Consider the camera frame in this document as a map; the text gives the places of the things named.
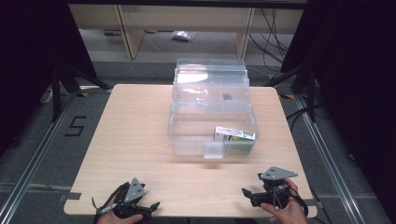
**black cable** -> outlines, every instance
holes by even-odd
[[[96,214],[95,214],[95,216],[93,217],[93,224],[96,224],[96,223],[98,222],[99,217],[102,215],[102,214],[101,214],[102,209],[104,209],[104,208],[110,203],[111,199],[113,199],[113,197],[116,196],[116,194],[120,191],[120,189],[121,189],[122,187],[124,187],[125,185],[126,185],[126,183],[123,184],[123,185],[120,185],[116,190],[114,190],[114,192],[110,195],[110,197],[108,197],[108,199],[107,199],[107,201],[105,202],[105,204],[103,204],[103,206],[101,206],[101,207],[99,207],[99,208],[96,207],[95,200],[92,198],[93,207],[96,209]]]
[[[297,118],[299,118],[299,117],[300,117],[304,112],[306,112],[306,111],[307,111],[306,108],[305,108],[305,109],[302,109],[302,110],[299,112],[299,114],[294,118],[294,120],[293,120],[293,122],[291,123],[291,126],[290,126],[290,132],[293,131],[293,126],[294,126],[294,124],[295,124]]]
[[[293,117],[294,115],[296,115],[297,113],[301,112],[302,110],[306,110],[306,108],[299,109],[299,110],[297,110],[296,112],[294,112],[294,113],[292,113],[292,114],[286,116],[286,119],[289,119],[289,118]]]
[[[300,197],[300,195],[298,194],[297,191],[295,191],[294,189],[291,189],[291,190],[293,190],[293,191],[297,194],[297,196],[295,196],[295,195],[293,195],[293,194],[291,194],[291,193],[289,193],[289,192],[283,191],[283,190],[280,190],[279,192],[281,192],[281,193],[283,193],[283,194],[286,194],[286,195],[289,195],[289,197],[291,197],[291,198],[293,198],[295,201],[297,201],[297,203],[299,203],[300,206],[304,209],[304,214],[305,214],[305,216],[307,217],[307,216],[308,216],[308,212],[309,212],[309,210],[308,210],[308,205],[306,205],[306,203],[305,203],[304,200]]]
[[[256,45],[256,47],[261,50],[262,52],[268,54],[269,56],[271,56],[272,58],[274,58],[275,60],[277,60],[279,63],[283,63],[282,60],[278,59],[275,54],[271,53],[270,51],[268,51],[266,48],[263,48],[260,44],[258,44],[256,42],[256,40],[253,38],[253,36],[251,36],[251,34],[249,34],[251,40],[253,41],[254,45]]]
[[[265,62],[265,54],[268,54],[269,56],[271,56],[272,58],[274,58],[275,60],[277,60],[279,63],[283,63],[283,62],[280,61],[280,59],[278,59],[273,53],[271,53],[270,51],[268,51],[268,50],[264,49],[262,46],[260,46],[260,44],[258,44],[258,43],[254,40],[254,38],[253,38],[253,36],[251,36],[251,34],[249,34],[249,36],[250,36],[251,40],[253,41],[253,43],[256,45],[256,47],[257,47],[259,50],[262,51],[262,61],[263,61],[263,63],[264,63],[264,66],[265,66],[268,70],[270,70],[270,71],[272,71],[272,72],[277,72],[277,73],[280,72],[280,71],[277,71],[277,70],[274,70],[274,69],[270,68],[270,67],[267,65],[267,63]]]
[[[312,189],[312,187],[308,184],[309,189],[311,190],[312,194],[314,195],[315,199],[317,200],[318,203],[320,203],[322,205],[321,209],[324,212],[324,215],[326,216],[326,218],[329,220],[329,223],[332,224],[332,220],[330,219],[329,214],[327,213],[326,207],[324,206],[324,203],[320,200],[320,198],[318,197],[318,195],[315,193],[315,191]]]
[[[262,15],[264,16],[265,21],[267,22],[268,28],[270,29],[270,35],[268,36],[268,41],[269,41],[269,37],[272,35],[274,35],[274,39],[276,40],[276,43],[278,44],[278,48],[281,48],[283,50],[288,50],[288,47],[286,47],[284,44],[282,44],[279,39],[277,38],[277,33],[276,31],[274,31],[273,26],[276,29],[276,23],[275,23],[275,19],[276,19],[276,10],[273,9],[273,25],[270,24],[270,22],[268,21],[267,17],[265,16],[265,13],[262,9]]]
[[[268,44],[271,45],[272,47],[274,47],[274,48],[281,48],[280,46],[277,46],[277,45],[271,43],[270,40],[269,40],[269,38],[266,38],[262,33],[260,33],[260,35],[261,35],[262,38],[265,40],[265,42],[268,42]]]
[[[246,67],[246,69],[247,69],[247,70],[256,71],[256,72],[262,74],[263,76],[267,76],[267,77],[271,80],[271,78],[270,78],[269,75],[265,74],[263,71],[260,71],[259,69],[255,69],[255,68],[251,68],[251,67]]]

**finger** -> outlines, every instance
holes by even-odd
[[[264,209],[266,212],[271,213],[272,215],[277,213],[275,208],[269,203],[262,203],[260,204],[260,207]]]
[[[298,196],[298,187],[290,179],[285,179],[285,182],[290,187],[290,193],[294,196]]]
[[[295,185],[290,179],[285,179],[285,182],[289,185],[291,189],[294,189],[296,192],[298,192],[297,185]]]
[[[116,201],[117,195],[118,195],[118,193],[116,193],[116,194],[111,198],[111,200],[108,202],[108,204],[107,204],[106,206],[109,206],[109,205],[113,204],[114,201]]]
[[[134,224],[142,219],[143,219],[143,215],[137,214],[137,215],[133,215],[131,217],[125,218],[124,223]]]
[[[276,222],[276,221],[277,221],[277,217],[276,216],[270,217],[270,222]]]

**gray carpet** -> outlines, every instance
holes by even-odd
[[[173,63],[94,63],[101,80],[107,84],[144,83],[172,84],[175,64]],[[251,86],[267,83],[267,75],[279,76],[263,66],[248,66]],[[80,85],[91,85],[79,79]],[[279,94],[290,94],[292,78],[277,85]],[[11,223],[91,223],[92,216],[68,216],[64,213],[64,202],[60,200],[73,185],[79,166],[84,159],[88,145],[92,139],[96,125],[106,106],[109,93],[89,93],[87,97],[76,97],[66,111],[63,123],[56,133],[49,151],[42,161],[31,187],[21,201]],[[281,99],[285,115],[298,110],[295,100]],[[390,223],[381,205],[370,189],[357,164],[348,159],[347,147],[336,127],[332,124],[324,108],[316,109],[317,125],[329,147],[338,168],[342,171],[350,190],[353,192],[362,216],[367,223]],[[80,136],[66,136],[78,130],[69,128],[75,116],[86,117],[77,119],[75,124],[84,126]],[[11,147],[0,158],[0,203],[4,203],[8,194],[21,176],[24,168],[40,144],[41,138],[50,126],[51,104],[37,108],[29,124],[20,134],[21,143]],[[333,223],[350,223],[346,209],[335,190],[324,163],[303,118],[297,118],[292,135],[297,146],[309,184],[325,204]],[[322,211],[318,218],[329,223]],[[184,218],[154,218],[150,223],[186,223]],[[268,223],[268,220],[257,220]],[[193,219],[191,223],[227,223],[234,224],[233,219]],[[310,219],[309,223],[319,223]]]

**small box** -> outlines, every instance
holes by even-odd
[[[215,141],[232,142],[232,141],[254,141],[256,134],[231,128],[216,127]]]

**stacked plastic containers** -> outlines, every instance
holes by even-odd
[[[241,60],[178,59],[168,138],[177,155],[247,155],[260,134]]]

